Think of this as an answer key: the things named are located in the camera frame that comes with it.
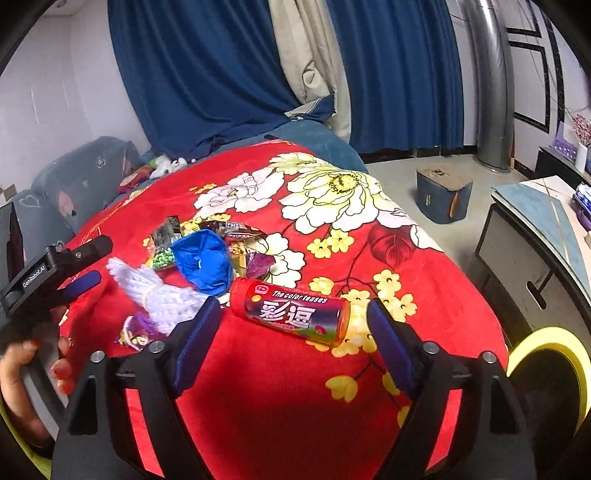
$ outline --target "cushion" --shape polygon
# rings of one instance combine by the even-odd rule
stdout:
[[[64,247],[74,232],[57,209],[42,195],[23,190],[10,199],[17,211],[25,256],[32,260],[49,245]]]
[[[58,158],[31,188],[43,194],[77,232],[117,197],[121,180],[139,166],[132,142],[100,137]]]

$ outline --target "drawer handle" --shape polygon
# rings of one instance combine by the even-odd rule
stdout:
[[[546,301],[544,300],[544,297],[542,296],[542,289],[546,286],[546,284],[548,283],[547,280],[549,280],[549,279],[550,278],[548,277],[546,280],[544,280],[544,282],[542,283],[539,290],[535,287],[535,285],[531,281],[528,281],[525,284],[527,289],[530,291],[531,296],[534,298],[535,302],[538,304],[538,306],[542,310],[545,310],[547,307]]]

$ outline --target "gray pipe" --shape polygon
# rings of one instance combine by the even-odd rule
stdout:
[[[495,0],[465,0],[478,70],[476,156],[493,171],[509,171],[515,113],[513,61],[507,28]]]

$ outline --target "yellow flower print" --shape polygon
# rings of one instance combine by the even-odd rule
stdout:
[[[345,355],[357,355],[358,353],[359,345],[355,345],[348,338],[346,338],[339,346],[332,349],[332,354],[335,358],[343,358]]]
[[[396,388],[396,384],[394,383],[394,380],[392,380],[392,375],[390,375],[390,372],[386,372],[382,377],[382,385],[386,391],[394,397],[400,395],[400,390]]]
[[[216,213],[215,215],[208,217],[207,220],[217,220],[218,222],[227,222],[231,217],[232,217],[232,215],[228,215],[227,213]]]
[[[198,194],[198,193],[203,193],[206,190],[214,189],[215,187],[217,187],[217,184],[215,184],[215,183],[208,183],[207,185],[204,185],[201,188],[199,188],[199,187],[193,187],[192,189],[189,189],[189,191],[190,192],[195,192],[195,194]]]
[[[380,290],[378,297],[397,322],[406,322],[406,315],[412,316],[417,312],[417,306],[413,303],[413,296],[410,293],[398,299],[388,290]]]
[[[323,295],[330,295],[335,282],[326,277],[316,277],[309,285],[311,291],[319,291]]]
[[[313,342],[312,340],[306,340],[306,343],[308,345],[311,345],[314,348],[316,348],[316,350],[318,350],[319,352],[326,352],[330,348],[328,345],[325,345],[323,343]]]
[[[314,238],[314,241],[307,247],[316,258],[330,258],[330,248],[326,243],[326,240],[320,240],[320,238]]]
[[[378,346],[375,344],[374,336],[371,333],[356,333],[351,335],[349,341],[357,346],[363,348],[365,353],[374,353]]]
[[[330,237],[326,239],[326,243],[331,246],[333,253],[337,253],[338,251],[347,253],[354,241],[352,236],[341,230],[331,230]]]
[[[380,290],[378,297],[382,300],[384,307],[390,313],[394,320],[405,322],[404,312],[400,309],[400,300],[398,300],[389,290]]]
[[[406,420],[406,417],[408,416],[409,410],[410,410],[410,407],[408,405],[406,405],[406,406],[402,407],[400,409],[400,411],[398,412],[398,415],[396,416],[396,421],[398,422],[399,427],[402,427],[404,420]]]
[[[367,290],[355,290],[352,288],[348,293],[343,294],[340,297],[349,300],[351,302],[351,307],[361,307],[361,309],[366,309],[369,303],[369,292]]]
[[[382,270],[381,273],[374,275],[374,280],[378,282],[378,290],[386,290],[392,295],[402,288],[399,279],[400,275],[390,270]]]
[[[355,395],[357,395],[357,382],[353,377],[348,375],[339,375],[338,377],[329,378],[325,385],[326,388],[330,389],[330,395],[332,395],[335,400],[340,400],[342,398],[349,403],[355,398]]]

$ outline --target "blue gripper pad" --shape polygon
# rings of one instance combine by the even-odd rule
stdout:
[[[404,342],[395,331],[395,320],[392,319],[379,299],[373,299],[368,304],[367,321],[369,331],[378,345],[379,353],[386,362],[388,371],[397,388],[409,394],[418,387],[415,376],[412,352],[408,351]]]
[[[220,326],[221,317],[222,308],[217,298],[209,297],[191,320],[194,326],[177,356],[173,376],[173,388],[179,396],[197,380],[197,374]]]

